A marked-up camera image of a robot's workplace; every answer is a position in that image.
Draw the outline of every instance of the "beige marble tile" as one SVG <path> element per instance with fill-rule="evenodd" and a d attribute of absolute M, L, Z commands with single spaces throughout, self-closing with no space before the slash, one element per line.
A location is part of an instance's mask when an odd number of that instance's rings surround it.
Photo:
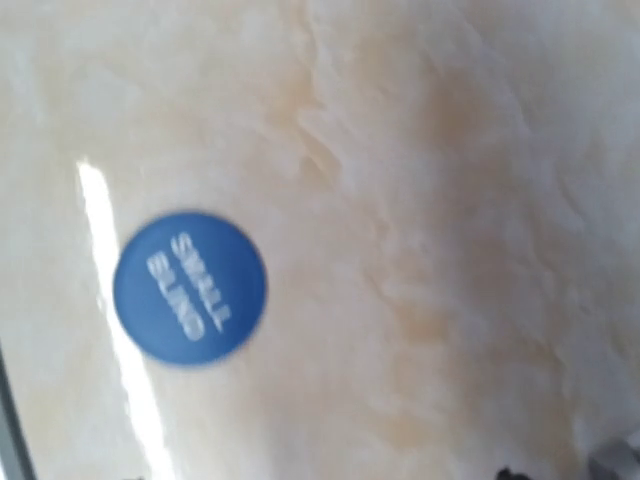
<path fill-rule="evenodd" d="M 0 340 L 42 479 L 575 478 L 640 422 L 640 7 L 0 6 Z M 145 357 L 123 244 L 260 248 L 245 348 Z"/>

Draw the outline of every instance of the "blue circular token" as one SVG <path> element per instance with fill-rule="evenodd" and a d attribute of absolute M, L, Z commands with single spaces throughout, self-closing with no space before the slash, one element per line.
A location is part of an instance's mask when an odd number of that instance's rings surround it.
<path fill-rule="evenodd" d="M 260 255 L 238 227 L 186 212 L 135 235 L 116 271 L 114 300 L 122 325 L 145 352 L 200 365 L 251 336 L 266 291 Z"/>

